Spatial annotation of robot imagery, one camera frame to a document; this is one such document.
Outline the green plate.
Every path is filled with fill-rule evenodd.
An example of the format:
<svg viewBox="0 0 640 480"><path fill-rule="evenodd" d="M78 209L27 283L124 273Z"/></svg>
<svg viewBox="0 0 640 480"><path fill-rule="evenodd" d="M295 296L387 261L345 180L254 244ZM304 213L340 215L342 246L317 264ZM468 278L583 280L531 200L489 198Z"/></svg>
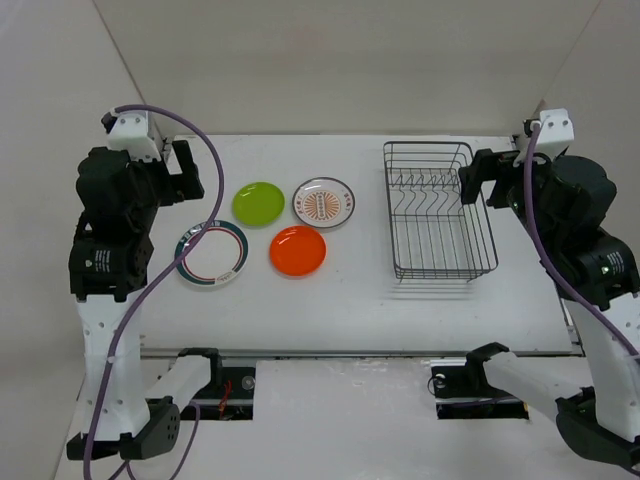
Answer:
<svg viewBox="0 0 640 480"><path fill-rule="evenodd" d="M244 225L263 227L277 220L285 206L283 192L269 182L245 185L235 194L232 212Z"/></svg>

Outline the white plate teal red rim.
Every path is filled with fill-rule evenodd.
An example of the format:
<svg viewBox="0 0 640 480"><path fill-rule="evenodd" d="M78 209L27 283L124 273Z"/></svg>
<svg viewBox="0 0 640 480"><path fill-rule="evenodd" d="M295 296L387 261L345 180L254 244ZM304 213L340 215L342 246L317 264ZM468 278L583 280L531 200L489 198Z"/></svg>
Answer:
<svg viewBox="0 0 640 480"><path fill-rule="evenodd" d="M218 288L234 280L249 257L249 242L234 223L215 220L197 246L181 260L177 272L198 288Z"/></svg>

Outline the white plate orange sunburst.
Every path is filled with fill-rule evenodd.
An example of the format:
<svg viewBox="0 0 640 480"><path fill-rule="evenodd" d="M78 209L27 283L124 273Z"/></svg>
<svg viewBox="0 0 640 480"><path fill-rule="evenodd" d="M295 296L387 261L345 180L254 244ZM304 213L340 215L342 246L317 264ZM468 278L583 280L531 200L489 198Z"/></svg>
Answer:
<svg viewBox="0 0 640 480"><path fill-rule="evenodd" d="M341 180L316 177L296 189L292 206L295 216L303 224L316 229L334 229L352 217L356 196Z"/></svg>

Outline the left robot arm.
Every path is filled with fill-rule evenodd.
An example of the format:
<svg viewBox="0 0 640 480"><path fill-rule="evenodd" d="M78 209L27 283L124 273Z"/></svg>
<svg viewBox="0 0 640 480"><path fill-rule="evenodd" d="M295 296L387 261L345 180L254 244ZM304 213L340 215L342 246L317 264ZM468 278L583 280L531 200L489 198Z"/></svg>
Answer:
<svg viewBox="0 0 640 480"><path fill-rule="evenodd" d="M151 388L142 378L142 293L154 251L157 211L199 200L204 189L189 144L172 143L180 171L154 154L136 160L126 150L92 149L78 167L83 211L69 257L71 293L82 322L85 386L82 430L66 445L72 461L117 455L146 460L173 449L181 414L198 393L217 394L223 371L214 349L186 349Z"/></svg>

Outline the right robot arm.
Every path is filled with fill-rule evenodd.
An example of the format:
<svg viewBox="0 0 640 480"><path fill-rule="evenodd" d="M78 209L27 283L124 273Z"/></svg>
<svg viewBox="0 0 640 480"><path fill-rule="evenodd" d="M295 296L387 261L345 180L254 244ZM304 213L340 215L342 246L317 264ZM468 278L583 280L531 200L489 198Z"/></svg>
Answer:
<svg viewBox="0 0 640 480"><path fill-rule="evenodd" d="M578 456L639 472L639 269L629 247L601 226L617 194L585 157L478 151L459 170L461 201L486 181L488 206L510 208L526 229L578 329L592 383L562 382L493 342L466 355L465 387L511 395L553 421Z"/></svg>

